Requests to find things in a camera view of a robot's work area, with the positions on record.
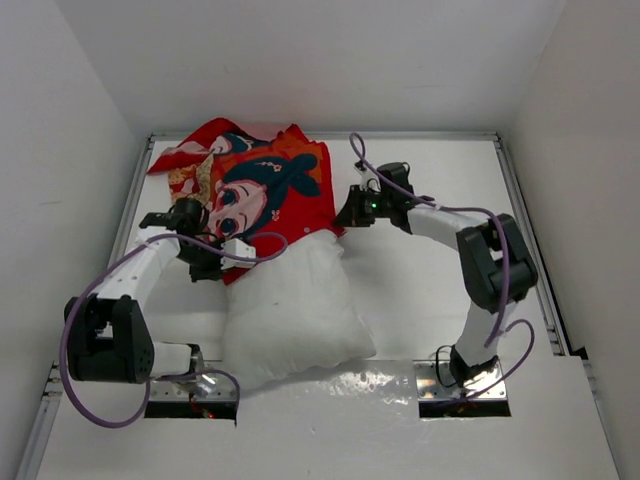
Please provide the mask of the red patterned pillowcase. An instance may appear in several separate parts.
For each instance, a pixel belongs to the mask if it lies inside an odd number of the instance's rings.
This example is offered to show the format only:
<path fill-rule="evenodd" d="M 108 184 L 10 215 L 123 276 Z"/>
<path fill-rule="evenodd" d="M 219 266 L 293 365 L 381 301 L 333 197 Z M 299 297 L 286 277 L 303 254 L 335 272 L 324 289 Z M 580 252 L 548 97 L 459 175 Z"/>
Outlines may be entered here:
<path fill-rule="evenodd" d="M 241 238 L 258 256 L 321 230 L 336 236 L 330 152 L 295 124 L 266 137 L 218 117 L 148 169 L 164 173 L 173 201 L 193 198 L 209 212 L 211 240 Z"/>

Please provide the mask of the white pillow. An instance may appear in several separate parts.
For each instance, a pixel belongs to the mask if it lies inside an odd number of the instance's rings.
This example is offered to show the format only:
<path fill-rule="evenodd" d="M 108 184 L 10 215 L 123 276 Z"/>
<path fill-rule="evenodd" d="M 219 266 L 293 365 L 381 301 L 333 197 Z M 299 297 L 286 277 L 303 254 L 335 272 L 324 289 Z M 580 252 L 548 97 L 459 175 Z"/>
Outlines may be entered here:
<path fill-rule="evenodd" d="M 244 390 L 376 354 L 334 233 L 320 230 L 227 286 L 222 368 Z"/>

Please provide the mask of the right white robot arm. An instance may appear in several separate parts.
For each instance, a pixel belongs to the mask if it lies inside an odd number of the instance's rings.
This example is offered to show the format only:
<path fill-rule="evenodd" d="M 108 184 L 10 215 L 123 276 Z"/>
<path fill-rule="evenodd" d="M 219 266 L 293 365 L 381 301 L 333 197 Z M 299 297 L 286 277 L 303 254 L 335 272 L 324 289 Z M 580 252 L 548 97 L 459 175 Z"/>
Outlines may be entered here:
<path fill-rule="evenodd" d="M 365 228 L 387 219 L 410 235 L 429 238 L 458 254 L 470 307 L 463 331 L 450 347 L 449 372 L 454 385 L 462 388 L 496 365 L 509 307 L 525 299 L 538 282 L 522 233 L 508 214 L 443 206 L 432 197 L 416 195 L 406 163 L 374 168 L 360 160 L 354 168 L 361 180 L 349 187 L 336 226 Z"/>

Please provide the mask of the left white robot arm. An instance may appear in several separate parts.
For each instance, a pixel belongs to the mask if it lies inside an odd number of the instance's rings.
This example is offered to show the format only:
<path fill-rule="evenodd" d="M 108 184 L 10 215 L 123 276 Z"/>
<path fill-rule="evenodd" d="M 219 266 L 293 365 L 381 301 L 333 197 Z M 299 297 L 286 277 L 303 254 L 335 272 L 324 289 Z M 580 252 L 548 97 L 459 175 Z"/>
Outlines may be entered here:
<path fill-rule="evenodd" d="M 189 241 L 205 233 L 208 220 L 203 204 L 189 198 L 176 201 L 166 212 L 147 214 L 136 237 L 141 250 L 91 288 L 86 299 L 69 300 L 65 319 L 72 325 L 65 350 L 72 379 L 143 384 L 203 367 L 198 345 L 154 341 L 143 309 L 175 259 L 189 266 L 193 282 L 222 278 L 221 256 Z M 70 318 L 72 309 L 77 313 Z"/>

